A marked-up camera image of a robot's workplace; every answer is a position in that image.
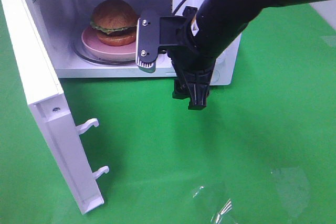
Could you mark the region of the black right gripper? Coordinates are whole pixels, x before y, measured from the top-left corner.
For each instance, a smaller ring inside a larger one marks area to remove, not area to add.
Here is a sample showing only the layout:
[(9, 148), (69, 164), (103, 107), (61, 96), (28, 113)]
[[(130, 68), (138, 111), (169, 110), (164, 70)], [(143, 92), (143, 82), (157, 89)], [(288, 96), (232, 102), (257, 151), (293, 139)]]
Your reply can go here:
[(178, 77), (174, 79), (172, 98), (190, 98), (189, 110), (202, 110), (207, 106), (209, 86), (215, 60), (206, 58), (193, 39), (191, 24), (197, 13), (196, 7), (187, 6), (182, 16), (160, 18), (159, 49), (166, 50)]

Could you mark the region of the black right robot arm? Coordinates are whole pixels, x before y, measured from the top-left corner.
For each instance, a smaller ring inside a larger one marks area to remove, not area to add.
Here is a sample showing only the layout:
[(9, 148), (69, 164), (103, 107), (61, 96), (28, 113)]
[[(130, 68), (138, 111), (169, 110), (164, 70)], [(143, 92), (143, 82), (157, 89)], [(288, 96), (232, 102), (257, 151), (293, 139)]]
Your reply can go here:
[(161, 49), (177, 78), (173, 98), (189, 99), (189, 109), (206, 107), (215, 61), (247, 25), (267, 7), (326, 0), (204, 0), (182, 16), (160, 18)]

